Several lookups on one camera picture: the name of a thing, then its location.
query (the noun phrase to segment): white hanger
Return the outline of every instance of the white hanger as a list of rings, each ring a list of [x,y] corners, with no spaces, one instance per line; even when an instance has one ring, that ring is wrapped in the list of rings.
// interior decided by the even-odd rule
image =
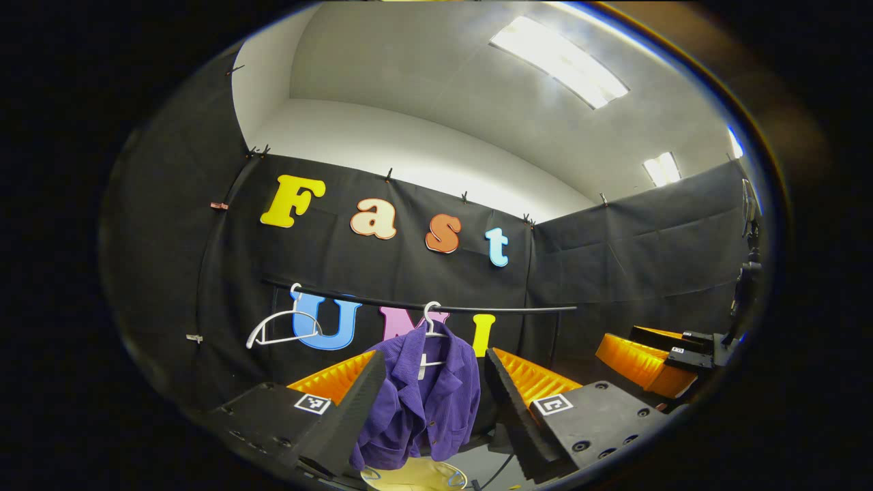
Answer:
[[[291,293],[293,294],[294,290],[298,287],[301,287],[301,285],[299,283],[294,283],[293,285],[291,285]],[[321,324],[319,324],[319,320],[316,319],[315,317],[312,317],[311,315],[307,314],[306,312],[299,312],[297,310],[297,301],[300,300],[300,297],[302,297],[302,296],[303,296],[302,292],[299,295],[297,295],[297,298],[294,299],[294,304],[293,304],[291,310],[286,310],[284,312],[277,312],[276,314],[273,314],[273,315],[267,317],[266,319],[262,320],[261,323],[259,323],[258,326],[255,328],[255,330],[251,331],[251,334],[249,334],[249,339],[248,339],[248,341],[245,342],[245,347],[248,349],[251,349],[251,345],[254,342],[256,342],[257,344],[274,344],[276,342],[294,341],[296,339],[303,339],[305,337],[312,337],[314,335],[321,335]],[[309,317],[310,319],[312,319],[313,320],[313,333],[307,334],[307,335],[299,335],[297,337],[283,337],[282,339],[274,339],[272,341],[267,341],[266,340],[267,322],[272,321],[276,317],[279,317],[280,315],[285,315],[285,314],[300,314],[300,315],[305,315],[306,317]],[[258,337],[258,332],[261,333],[261,338],[255,339],[256,337]]]
[[[440,307],[438,301],[428,302],[427,305],[424,306],[424,320],[428,323],[427,332],[424,333],[424,337],[448,337],[445,334],[435,333],[434,332],[434,322],[428,317],[428,311],[431,307]],[[427,356],[422,353],[422,364],[420,365],[422,368],[418,371],[418,379],[424,379],[424,367],[432,367],[434,365],[443,365],[445,362],[430,362],[426,363]]]
[[[427,305],[424,306],[424,320],[428,323],[428,332],[424,334],[424,337],[448,337],[445,334],[439,334],[434,332],[434,322],[428,317],[428,310],[431,307],[441,307],[438,301],[430,301]]]

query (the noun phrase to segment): beige letter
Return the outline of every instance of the beige letter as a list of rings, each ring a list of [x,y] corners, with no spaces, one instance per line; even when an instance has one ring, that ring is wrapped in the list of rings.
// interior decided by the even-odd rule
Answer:
[[[360,235],[375,235],[379,239],[388,240],[397,234],[394,228],[394,206],[384,199],[368,197],[358,203],[360,213],[352,217],[352,230]]]

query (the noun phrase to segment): pink letter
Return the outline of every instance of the pink letter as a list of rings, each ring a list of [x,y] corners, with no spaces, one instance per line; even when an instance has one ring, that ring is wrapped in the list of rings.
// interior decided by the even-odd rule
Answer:
[[[422,319],[413,326],[412,321],[409,318],[409,312],[404,308],[379,307],[379,312],[385,316],[385,336],[382,338],[383,341],[391,339],[392,337],[404,335],[417,326],[424,324],[424,317],[422,317]],[[448,317],[448,312],[430,313],[430,318],[434,321],[445,322]]]

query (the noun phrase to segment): black rod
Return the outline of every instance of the black rod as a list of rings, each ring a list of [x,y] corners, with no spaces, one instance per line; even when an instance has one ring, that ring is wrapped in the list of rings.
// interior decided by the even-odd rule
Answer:
[[[271,283],[273,285],[279,287],[290,288],[291,286],[287,284],[285,280],[273,279],[273,278],[265,278],[265,281]],[[365,297],[357,297],[349,294],[341,294],[337,292],[331,292],[328,290],[320,290],[318,288],[311,287],[299,287],[297,288],[298,292],[304,294],[312,294],[318,295],[319,297],[334,299],[334,300],[345,300],[345,301],[354,301],[363,305],[374,305],[377,307],[392,307],[392,308],[404,308],[406,310],[424,310],[424,305],[420,303],[406,303],[402,301],[388,301],[388,300],[377,300]],[[430,309],[431,312],[449,312],[452,314],[464,314],[464,313],[474,313],[474,312],[488,312],[488,313],[497,313],[497,314],[552,314],[555,312],[562,312],[565,310],[575,310],[576,306],[572,307],[549,307],[549,308],[471,308],[471,307],[433,307]]]

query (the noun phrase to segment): hanger hook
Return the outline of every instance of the hanger hook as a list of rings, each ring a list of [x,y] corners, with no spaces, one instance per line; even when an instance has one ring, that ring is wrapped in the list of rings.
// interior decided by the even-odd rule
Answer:
[[[294,290],[296,290],[297,288],[302,288],[302,287],[303,287],[303,285],[300,285],[299,283],[294,283],[293,285],[291,285],[291,292],[289,293],[291,298],[294,298]],[[303,292],[300,292],[300,294],[297,295],[297,298],[294,298],[294,304],[291,307],[291,310],[297,310],[297,301],[300,300],[300,296],[302,294],[303,294]]]
[[[431,307],[442,307],[438,301],[429,301],[427,305],[424,306],[424,320],[428,323],[428,332],[432,333],[434,331],[434,322],[428,317],[428,312]]]

